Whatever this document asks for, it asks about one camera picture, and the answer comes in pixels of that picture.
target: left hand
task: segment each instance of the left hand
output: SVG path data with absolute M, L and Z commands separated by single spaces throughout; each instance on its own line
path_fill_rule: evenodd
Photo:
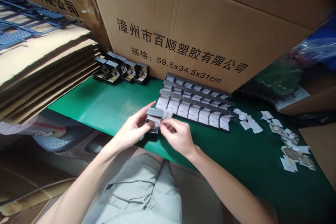
M 103 148 L 108 152 L 119 153 L 138 142 L 154 125 L 153 122 L 145 124 L 149 107 L 154 106 L 156 101 L 151 102 L 137 113 L 130 116 L 114 138 Z

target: right hand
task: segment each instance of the right hand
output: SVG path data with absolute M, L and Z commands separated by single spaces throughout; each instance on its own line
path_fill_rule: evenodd
M 170 118 L 163 119 L 159 127 L 170 145 L 183 156 L 189 156 L 196 149 L 189 124 Z

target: gray shorts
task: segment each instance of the gray shorts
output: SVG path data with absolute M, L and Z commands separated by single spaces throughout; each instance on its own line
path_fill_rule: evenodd
M 106 185 L 98 206 L 86 223 L 105 223 L 116 215 L 151 209 L 171 221 L 182 222 L 182 202 L 170 168 L 147 153 L 128 159 Z

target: hand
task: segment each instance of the hand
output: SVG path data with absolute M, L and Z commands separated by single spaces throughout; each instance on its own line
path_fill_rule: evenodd
M 119 153 L 138 142 L 154 125 L 153 122 L 145 124 L 145 121 L 148 108 L 154 106 L 155 103 L 156 101 L 151 102 L 130 116 L 114 138 L 103 149 L 106 148 L 108 152 Z
M 183 156 L 189 156 L 196 149 L 189 124 L 170 118 L 162 120 L 159 127 L 170 145 Z

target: stack of cardboard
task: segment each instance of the stack of cardboard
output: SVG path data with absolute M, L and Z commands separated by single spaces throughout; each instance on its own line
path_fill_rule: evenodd
M 87 80 L 100 55 L 89 33 L 70 25 L 0 51 L 0 121 L 24 124 Z

